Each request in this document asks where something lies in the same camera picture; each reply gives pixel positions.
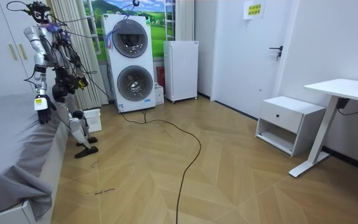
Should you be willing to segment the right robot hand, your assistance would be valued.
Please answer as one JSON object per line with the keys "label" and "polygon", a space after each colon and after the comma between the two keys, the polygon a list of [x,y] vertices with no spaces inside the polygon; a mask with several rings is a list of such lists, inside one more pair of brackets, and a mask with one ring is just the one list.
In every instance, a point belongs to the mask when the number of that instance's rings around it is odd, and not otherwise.
{"label": "right robot hand", "polygon": [[84,90],[89,85],[86,77],[77,77],[76,79],[78,82],[78,88],[81,90]]}

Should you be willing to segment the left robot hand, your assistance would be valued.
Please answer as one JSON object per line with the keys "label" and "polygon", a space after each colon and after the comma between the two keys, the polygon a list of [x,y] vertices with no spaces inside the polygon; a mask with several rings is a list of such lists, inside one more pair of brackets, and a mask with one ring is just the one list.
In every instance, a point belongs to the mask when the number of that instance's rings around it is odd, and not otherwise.
{"label": "left robot hand", "polygon": [[51,120],[51,110],[56,111],[57,108],[48,95],[37,95],[34,100],[34,110],[37,112],[39,123],[45,124]]}

